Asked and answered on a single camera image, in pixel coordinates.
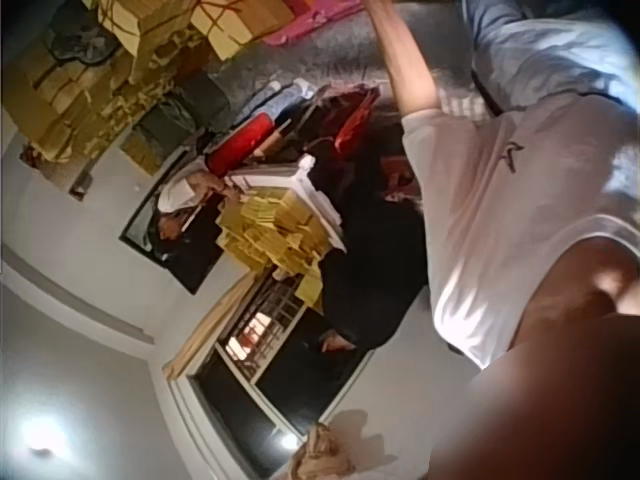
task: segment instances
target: white wall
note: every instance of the white wall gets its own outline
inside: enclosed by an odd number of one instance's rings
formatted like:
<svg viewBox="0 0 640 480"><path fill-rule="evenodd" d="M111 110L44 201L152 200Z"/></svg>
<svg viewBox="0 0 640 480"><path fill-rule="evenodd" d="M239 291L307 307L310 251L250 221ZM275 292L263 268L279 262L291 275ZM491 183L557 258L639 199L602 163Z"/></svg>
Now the white wall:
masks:
<svg viewBox="0 0 640 480"><path fill-rule="evenodd" d="M2 291L2 465L20 480L186 480L146 362L98 345ZM23 426L50 418L67 453L39 458Z"/></svg>
<svg viewBox="0 0 640 480"><path fill-rule="evenodd" d="M154 336L167 321L200 320L213 305L208 280L196 297L118 237L152 180L116 147L94 170L84 202L49 184L18 158L15 135L3 155L3 242L82 300ZM233 282L234 271L211 275Z"/></svg>
<svg viewBox="0 0 640 480"><path fill-rule="evenodd" d="M437 422L477 373L470 360L450 352L438 336L425 289L329 423L357 467L354 480L423 476Z"/></svg>

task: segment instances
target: ceiling light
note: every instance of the ceiling light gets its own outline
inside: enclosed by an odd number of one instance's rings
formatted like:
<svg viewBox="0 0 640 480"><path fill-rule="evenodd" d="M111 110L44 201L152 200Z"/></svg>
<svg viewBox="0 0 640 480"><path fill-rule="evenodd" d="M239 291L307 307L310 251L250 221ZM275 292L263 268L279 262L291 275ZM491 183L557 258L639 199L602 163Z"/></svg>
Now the ceiling light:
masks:
<svg viewBox="0 0 640 480"><path fill-rule="evenodd" d="M62 456L69 447L67 436L51 418L29 420L24 424L23 435L27 447L39 454Z"/></svg>
<svg viewBox="0 0 640 480"><path fill-rule="evenodd" d="M284 448L285 450L297 450L298 447L300 447L300 440L298 440L298 437L296 437L294 434L288 433L287 435L282 437L282 440L280 440L280 445L282 445L282 448Z"/></svg>

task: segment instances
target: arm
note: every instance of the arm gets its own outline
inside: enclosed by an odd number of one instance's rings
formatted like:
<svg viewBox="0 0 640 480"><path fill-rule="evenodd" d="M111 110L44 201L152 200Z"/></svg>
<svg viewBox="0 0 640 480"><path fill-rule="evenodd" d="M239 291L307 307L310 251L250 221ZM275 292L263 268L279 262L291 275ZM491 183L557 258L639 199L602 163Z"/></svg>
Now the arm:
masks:
<svg viewBox="0 0 640 480"><path fill-rule="evenodd" d="M186 180L194 193L203 199L208 198L209 192L219 193L232 199L237 197L236 191L213 173L204 170L194 172Z"/></svg>
<svg viewBox="0 0 640 480"><path fill-rule="evenodd" d="M364 0L364 5L378 35L402 116L440 108L431 71L393 1Z"/></svg>

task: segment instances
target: gray floor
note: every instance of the gray floor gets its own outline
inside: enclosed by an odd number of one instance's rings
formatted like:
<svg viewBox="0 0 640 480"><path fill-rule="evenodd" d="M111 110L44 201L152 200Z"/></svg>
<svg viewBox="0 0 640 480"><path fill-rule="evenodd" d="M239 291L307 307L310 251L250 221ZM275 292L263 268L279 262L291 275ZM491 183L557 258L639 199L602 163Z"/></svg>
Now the gray floor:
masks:
<svg viewBox="0 0 640 480"><path fill-rule="evenodd" d="M398 8L434 69L439 86L450 95L469 95L470 42L455 3L409 2ZM364 12L326 25L294 45L255 44L222 69L213 67L210 76L228 95L232 108L238 108L270 80L286 83L296 77L318 86L380 84L383 98L391 98L382 57Z"/></svg>

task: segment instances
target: floor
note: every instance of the floor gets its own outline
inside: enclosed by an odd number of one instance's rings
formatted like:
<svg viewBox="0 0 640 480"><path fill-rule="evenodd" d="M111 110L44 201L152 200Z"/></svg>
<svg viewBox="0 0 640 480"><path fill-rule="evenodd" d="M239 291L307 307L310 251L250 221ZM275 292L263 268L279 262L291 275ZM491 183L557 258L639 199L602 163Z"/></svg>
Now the floor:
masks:
<svg viewBox="0 0 640 480"><path fill-rule="evenodd" d="M467 31L454 2L404 2L398 5L434 75L446 94L471 95L471 51ZM381 86L381 104L392 103L384 63L366 13L336 22L286 48L257 44L238 54L210 76L239 108L270 80L287 83L296 77L320 86L360 82Z"/></svg>
<svg viewBox="0 0 640 480"><path fill-rule="evenodd" d="M350 480L424 475L438 422L477 372L436 333L425 289L394 338L374 352L330 421L356 466Z"/></svg>

